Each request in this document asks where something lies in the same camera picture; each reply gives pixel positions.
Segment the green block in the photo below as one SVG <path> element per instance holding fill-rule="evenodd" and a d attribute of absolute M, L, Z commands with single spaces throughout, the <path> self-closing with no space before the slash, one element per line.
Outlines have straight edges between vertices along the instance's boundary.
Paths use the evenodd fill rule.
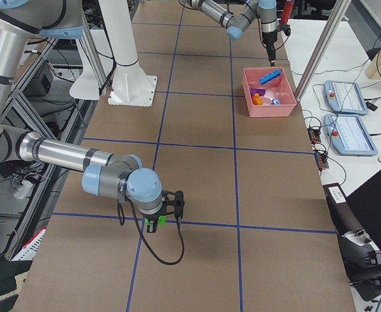
<path fill-rule="evenodd" d="M 147 226 L 152 225 L 153 227 L 157 227 L 158 225 L 166 224 L 166 216 L 147 217 L 144 221 Z"/>

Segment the long blue block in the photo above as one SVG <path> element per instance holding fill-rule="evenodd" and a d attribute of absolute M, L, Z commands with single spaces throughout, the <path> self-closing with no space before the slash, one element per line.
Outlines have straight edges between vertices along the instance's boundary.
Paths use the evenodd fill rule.
<path fill-rule="evenodd" d="M 274 71 L 260 77 L 259 83 L 261 85 L 265 85 L 265 84 L 271 82 L 272 80 L 278 78 L 281 74 L 282 74 L 282 72 L 280 70 L 274 70 Z"/>

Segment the orange block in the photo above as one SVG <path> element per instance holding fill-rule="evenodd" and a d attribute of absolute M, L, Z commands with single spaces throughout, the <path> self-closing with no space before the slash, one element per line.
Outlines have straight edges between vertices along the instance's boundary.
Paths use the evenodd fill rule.
<path fill-rule="evenodd" d="M 253 96 L 252 96 L 252 103 L 254 105 L 257 105 L 257 106 L 260 106 L 263 104 L 263 98 L 258 94 L 258 93 L 255 93 Z"/>

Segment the purple block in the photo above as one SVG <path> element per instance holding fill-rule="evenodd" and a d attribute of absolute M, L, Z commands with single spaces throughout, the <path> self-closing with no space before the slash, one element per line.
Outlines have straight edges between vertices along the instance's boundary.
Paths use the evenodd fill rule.
<path fill-rule="evenodd" d="M 259 96 L 264 96 L 266 94 L 266 90 L 263 88 L 251 88 L 250 95 L 255 96 L 256 94 Z"/>

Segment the small blue block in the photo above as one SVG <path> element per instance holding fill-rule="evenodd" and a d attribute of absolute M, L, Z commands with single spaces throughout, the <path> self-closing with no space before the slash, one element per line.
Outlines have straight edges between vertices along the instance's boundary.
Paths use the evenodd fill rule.
<path fill-rule="evenodd" d="M 280 105 L 281 102 L 280 102 L 279 99 L 272 99 L 272 100 L 270 101 L 270 104 L 271 104 L 271 105 Z"/>

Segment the pink plastic box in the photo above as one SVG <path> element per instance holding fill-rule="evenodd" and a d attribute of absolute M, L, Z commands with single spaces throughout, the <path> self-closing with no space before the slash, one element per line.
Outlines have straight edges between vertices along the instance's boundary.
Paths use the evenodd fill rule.
<path fill-rule="evenodd" d="M 271 82 L 261 85 L 259 78 L 274 70 L 280 70 L 282 74 Z M 283 68 L 244 68 L 242 86 L 250 117 L 287 117 L 296 106 L 296 99 Z M 262 105 L 257 106 L 252 103 L 251 88 L 266 90 L 266 94 L 262 96 Z M 271 105 L 272 99 L 279 99 L 281 104 Z"/>

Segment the far teach pendant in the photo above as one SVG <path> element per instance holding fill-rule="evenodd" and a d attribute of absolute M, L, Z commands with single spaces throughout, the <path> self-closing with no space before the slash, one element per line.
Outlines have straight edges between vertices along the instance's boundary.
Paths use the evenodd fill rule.
<path fill-rule="evenodd" d="M 332 111 L 365 116 L 368 108 L 358 83 L 328 80 L 324 84 L 326 103 Z"/>

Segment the teach pendant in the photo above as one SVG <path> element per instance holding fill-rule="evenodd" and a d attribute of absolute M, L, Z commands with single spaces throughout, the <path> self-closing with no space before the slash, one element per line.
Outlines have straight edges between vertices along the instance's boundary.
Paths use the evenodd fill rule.
<path fill-rule="evenodd" d="M 365 116 L 368 108 L 358 83 L 328 80 L 324 84 L 326 103 L 332 111 Z"/>
<path fill-rule="evenodd" d="M 329 143 L 343 156 L 374 156 L 378 150 L 357 114 L 325 114 L 324 131 Z"/>

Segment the far orange usb hub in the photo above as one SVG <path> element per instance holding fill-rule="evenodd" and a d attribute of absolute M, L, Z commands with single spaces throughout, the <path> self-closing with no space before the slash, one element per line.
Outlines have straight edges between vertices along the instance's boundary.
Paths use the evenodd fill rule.
<path fill-rule="evenodd" d="M 321 131 L 312 127 L 308 128 L 308 136 L 312 144 L 321 143 Z"/>

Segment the near teach pendant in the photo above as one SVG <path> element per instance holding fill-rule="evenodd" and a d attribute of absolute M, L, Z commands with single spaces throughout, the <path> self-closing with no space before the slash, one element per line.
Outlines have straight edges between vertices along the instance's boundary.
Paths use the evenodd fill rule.
<path fill-rule="evenodd" d="M 378 150 L 357 114 L 325 114 L 324 131 L 329 143 L 343 156 L 374 156 Z"/>

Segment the black laptop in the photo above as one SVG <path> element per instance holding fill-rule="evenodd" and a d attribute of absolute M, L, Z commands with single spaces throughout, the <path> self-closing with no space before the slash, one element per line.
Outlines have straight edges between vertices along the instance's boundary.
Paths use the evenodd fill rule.
<path fill-rule="evenodd" d="M 381 295 L 381 169 L 350 195 L 323 187 L 350 284 L 365 301 Z"/>

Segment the aluminium frame post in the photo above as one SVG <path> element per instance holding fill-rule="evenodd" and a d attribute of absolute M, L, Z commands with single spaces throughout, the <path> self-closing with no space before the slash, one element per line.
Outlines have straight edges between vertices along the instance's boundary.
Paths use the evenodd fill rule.
<path fill-rule="evenodd" d="M 334 9 L 328 18 L 324 29 L 318 39 L 318 42 L 311 54 L 311 57 L 308 61 L 308 64 L 304 70 L 304 73 L 300 79 L 300 82 L 295 91 L 295 99 L 297 102 L 301 102 L 304 94 L 306 93 L 306 89 L 310 84 L 313 75 L 320 64 L 324 52 L 327 50 L 330 41 L 332 40 L 339 24 L 341 23 L 347 8 L 349 7 L 351 0 L 338 0 L 335 3 Z"/>

